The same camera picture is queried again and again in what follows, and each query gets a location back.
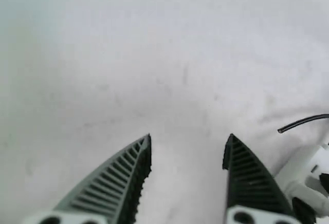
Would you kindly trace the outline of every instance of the black wire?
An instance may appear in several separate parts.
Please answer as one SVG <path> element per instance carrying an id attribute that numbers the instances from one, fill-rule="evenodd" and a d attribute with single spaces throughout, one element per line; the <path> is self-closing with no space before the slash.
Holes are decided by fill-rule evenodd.
<path id="1" fill-rule="evenodd" d="M 286 125 L 286 126 L 280 128 L 280 129 L 278 129 L 278 132 L 279 133 L 284 133 L 287 130 L 290 130 L 290 129 L 296 127 L 296 126 L 305 124 L 307 122 L 314 121 L 314 120 L 320 120 L 320 119 L 327 119 L 327 118 L 329 118 L 329 114 L 314 115 L 314 116 L 311 116 L 311 117 L 307 117 L 307 118 L 295 121 L 295 122 L 293 122 L 289 125 Z"/>

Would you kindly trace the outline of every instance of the screw hole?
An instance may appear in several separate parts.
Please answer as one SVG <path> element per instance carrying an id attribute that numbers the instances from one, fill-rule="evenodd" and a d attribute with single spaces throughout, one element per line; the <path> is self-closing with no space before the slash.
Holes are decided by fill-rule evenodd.
<path id="1" fill-rule="evenodd" d="M 242 224 L 254 224 L 252 216 L 246 212 L 236 212 L 234 220 Z"/>
<path id="2" fill-rule="evenodd" d="M 61 219 L 56 216 L 50 216 L 46 219 L 42 220 L 40 224 L 59 224 L 61 222 Z"/>
<path id="3" fill-rule="evenodd" d="M 279 220 L 276 222 L 276 224 L 291 224 L 291 223 L 285 220 Z"/>
<path id="4" fill-rule="evenodd" d="M 98 222 L 94 221 L 94 220 L 88 220 L 82 224 L 98 224 Z"/>

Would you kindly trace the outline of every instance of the white bedsheet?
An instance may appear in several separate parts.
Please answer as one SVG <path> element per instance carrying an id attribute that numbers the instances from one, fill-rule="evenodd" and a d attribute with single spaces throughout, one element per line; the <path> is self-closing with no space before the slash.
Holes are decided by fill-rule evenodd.
<path id="1" fill-rule="evenodd" d="M 329 0 L 0 0 L 0 220 L 150 133 L 137 223 L 221 223 L 224 145 L 275 174 L 326 139 Z"/>

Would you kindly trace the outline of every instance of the white cloth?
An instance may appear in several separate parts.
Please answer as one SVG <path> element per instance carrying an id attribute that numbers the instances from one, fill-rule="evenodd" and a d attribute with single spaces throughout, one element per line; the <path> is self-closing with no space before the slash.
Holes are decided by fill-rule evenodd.
<path id="1" fill-rule="evenodd" d="M 329 0 L 0 0 L 0 219 L 150 133 L 137 223 L 220 223 L 230 133 L 275 174 L 328 123 Z"/>

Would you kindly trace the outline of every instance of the white fabric surface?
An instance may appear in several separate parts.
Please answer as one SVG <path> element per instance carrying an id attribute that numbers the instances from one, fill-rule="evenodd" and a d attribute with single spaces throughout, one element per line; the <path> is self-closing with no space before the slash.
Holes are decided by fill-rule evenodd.
<path id="1" fill-rule="evenodd" d="M 0 0 L 0 220 L 153 139 L 137 223 L 221 223 L 230 133 L 271 173 L 321 143 L 329 0 Z"/>

